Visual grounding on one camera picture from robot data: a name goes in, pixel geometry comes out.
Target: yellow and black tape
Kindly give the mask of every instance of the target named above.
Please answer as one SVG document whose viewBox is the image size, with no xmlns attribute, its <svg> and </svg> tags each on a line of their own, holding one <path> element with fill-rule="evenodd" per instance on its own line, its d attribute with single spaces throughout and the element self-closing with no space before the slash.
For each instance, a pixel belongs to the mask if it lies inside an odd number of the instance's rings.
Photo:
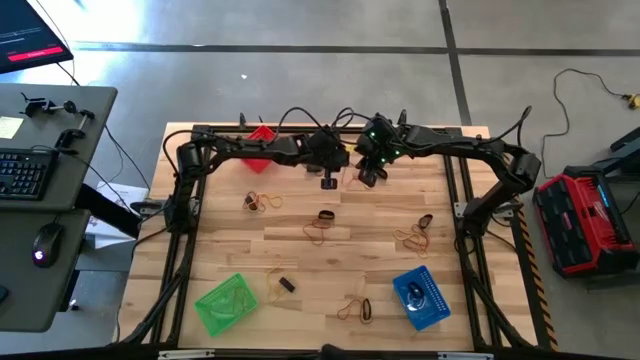
<svg viewBox="0 0 640 360">
<path fill-rule="evenodd" d="M 516 198 L 516 201 L 519 203 L 522 203 L 519 197 Z M 524 243 L 524 248 L 526 250 L 526 256 L 529 260 L 531 276 L 533 278 L 533 285 L 535 286 L 535 292 L 540 304 L 540 311 L 542 313 L 542 319 L 545 325 L 545 332 L 549 339 L 549 346 L 551 350 L 558 351 L 559 350 L 558 341 L 556 339 L 555 330 L 553 329 L 553 324 L 551 323 L 549 303 L 547 302 L 547 298 L 544 293 L 544 284 L 542 282 L 542 277 L 540 276 L 540 271 L 538 270 L 538 265 L 536 264 L 536 255 L 533 251 L 531 237 L 529 236 L 529 228 L 527 226 L 527 220 L 525 219 L 524 213 L 522 212 L 521 209 L 516 212 L 515 221 L 517 221 L 519 224 L 522 240 Z"/>
</svg>

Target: floor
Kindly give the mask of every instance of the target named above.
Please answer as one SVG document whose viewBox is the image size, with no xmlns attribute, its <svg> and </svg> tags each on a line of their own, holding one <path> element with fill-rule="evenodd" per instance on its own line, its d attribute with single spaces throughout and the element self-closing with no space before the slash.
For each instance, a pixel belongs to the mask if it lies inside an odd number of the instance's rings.
<svg viewBox="0 0 640 360">
<path fill-rule="evenodd" d="M 617 92 L 640 89 L 634 0 L 40 1 L 74 48 L 78 81 L 118 89 L 109 125 L 146 177 L 169 121 L 236 121 L 239 112 L 275 121 L 296 105 L 324 119 L 345 106 L 392 117 L 404 108 L 416 124 L 488 125 L 497 134 L 532 105 L 523 145 L 540 154 L 541 136 L 564 130 L 552 93 L 560 70 L 597 72 Z M 445 32 L 447 8 L 452 31 Z M 45 66 L 0 82 L 69 80 Z M 549 174 L 606 156 L 638 126 L 639 113 L 594 79 L 565 74 L 558 94 L 572 127 L 547 144 Z M 93 164 L 105 176 L 118 171 L 108 139 Z M 116 182 L 143 184 L 129 164 Z M 618 202 L 627 204 L 633 190 L 616 191 Z M 524 201 L 560 348 L 637 358 L 640 287 L 587 293 L 559 278 L 539 242 L 530 195 Z M 126 253 L 112 251 L 111 261 L 126 269 Z M 75 293 L 82 311 L 59 314 L 44 334 L 2 333 L 0 352 L 107 344 L 125 279 L 84 272 Z"/>
</svg>

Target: sticky note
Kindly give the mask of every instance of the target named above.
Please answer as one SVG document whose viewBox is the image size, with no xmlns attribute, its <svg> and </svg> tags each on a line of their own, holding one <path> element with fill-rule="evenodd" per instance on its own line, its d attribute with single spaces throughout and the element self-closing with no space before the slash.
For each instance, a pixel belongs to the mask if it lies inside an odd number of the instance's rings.
<svg viewBox="0 0 640 360">
<path fill-rule="evenodd" d="M 21 118 L 0 116 L 0 139 L 13 139 L 22 125 L 22 120 Z"/>
</svg>

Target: keyboard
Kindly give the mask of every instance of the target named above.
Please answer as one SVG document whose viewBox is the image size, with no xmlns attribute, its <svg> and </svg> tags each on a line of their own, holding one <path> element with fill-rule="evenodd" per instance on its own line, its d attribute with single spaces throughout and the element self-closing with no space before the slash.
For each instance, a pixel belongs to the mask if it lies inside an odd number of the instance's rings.
<svg viewBox="0 0 640 360">
<path fill-rule="evenodd" d="M 57 151 L 0 148 L 0 201 L 40 200 L 57 159 Z"/>
</svg>

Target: wooden table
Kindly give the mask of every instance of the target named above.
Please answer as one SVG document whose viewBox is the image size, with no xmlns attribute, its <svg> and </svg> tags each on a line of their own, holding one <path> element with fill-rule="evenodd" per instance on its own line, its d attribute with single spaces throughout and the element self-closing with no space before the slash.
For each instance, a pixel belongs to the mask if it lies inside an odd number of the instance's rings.
<svg viewBox="0 0 640 360">
<path fill-rule="evenodd" d="M 170 123 L 165 136 L 193 125 Z M 489 135 L 486 127 L 462 127 L 462 131 L 467 136 Z M 175 147 L 188 140 L 189 134 L 172 138 L 169 154 L 173 156 Z M 351 162 L 358 158 L 352 154 Z M 457 161 L 454 164 L 459 176 Z M 484 163 L 469 160 L 469 168 L 476 195 L 495 183 L 493 172 Z M 346 349 L 472 350 L 458 254 L 453 248 L 443 158 L 401 158 L 387 171 L 386 182 L 366 189 L 358 181 L 349 183 L 355 173 L 350 167 L 338 190 L 326 191 L 320 189 L 320 178 L 306 174 L 302 166 L 271 164 L 257 175 L 240 160 L 224 163 L 207 179 L 179 346 L 319 349 L 331 343 Z M 165 199 L 173 190 L 173 181 L 170 165 L 161 152 L 151 197 Z M 242 208 L 249 191 L 279 195 L 284 203 L 277 209 L 267 206 L 264 213 L 251 213 Z M 326 231 L 327 241 L 316 246 L 302 227 L 325 209 L 335 212 L 335 226 Z M 408 229 L 426 213 L 434 218 L 428 228 L 428 257 L 423 260 L 396 241 L 392 233 L 396 228 Z M 163 226 L 162 217 L 153 218 L 145 223 L 140 236 Z M 510 229 L 493 222 L 489 229 L 512 241 Z M 169 234 L 158 235 L 135 253 L 120 311 L 122 337 L 131 333 L 158 296 L 168 239 Z M 518 257 L 489 235 L 484 237 L 484 246 L 497 303 L 523 337 L 536 343 Z M 280 257 L 284 260 L 282 270 L 272 281 L 284 275 L 296 290 L 268 303 L 265 273 L 278 264 Z M 429 268 L 452 315 L 417 333 L 391 281 L 422 264 Z M 260 305 L 228 331 L 212 338 L 193 304 L 237 272 L 245 277 Z M 363 295 L 371 301 L 373 323 L 363 325 L 357 316 L 338 319 L 336 312 L 354 298 L 354 284 L 363 277 Z M 481 301 L 477 302 L 488 339 L 486 312 Z M 173 302 L 165 317 L 163 339 L 172 309 Z"/>
</svg>

